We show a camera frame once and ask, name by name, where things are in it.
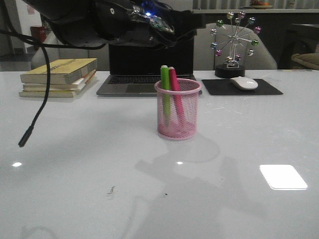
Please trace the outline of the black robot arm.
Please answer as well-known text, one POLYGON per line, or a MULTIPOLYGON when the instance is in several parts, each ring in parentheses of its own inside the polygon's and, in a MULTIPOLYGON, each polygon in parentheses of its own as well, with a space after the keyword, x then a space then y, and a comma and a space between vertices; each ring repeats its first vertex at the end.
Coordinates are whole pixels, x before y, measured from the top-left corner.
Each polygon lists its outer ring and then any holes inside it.
POLYGON ((158 50, 192 39, 204 16, 158 0, 28 0, 63 44, 158 50))

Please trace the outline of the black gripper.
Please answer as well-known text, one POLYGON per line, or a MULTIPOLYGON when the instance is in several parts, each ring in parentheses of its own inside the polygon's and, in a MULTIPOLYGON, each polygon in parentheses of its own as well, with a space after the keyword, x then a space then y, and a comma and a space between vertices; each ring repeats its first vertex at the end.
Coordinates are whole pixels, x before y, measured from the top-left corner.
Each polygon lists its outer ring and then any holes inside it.
POLYGON ((112 45, 174 47, 205 28, 204 16, 158 0, 96 0, 98 35, 112 45))

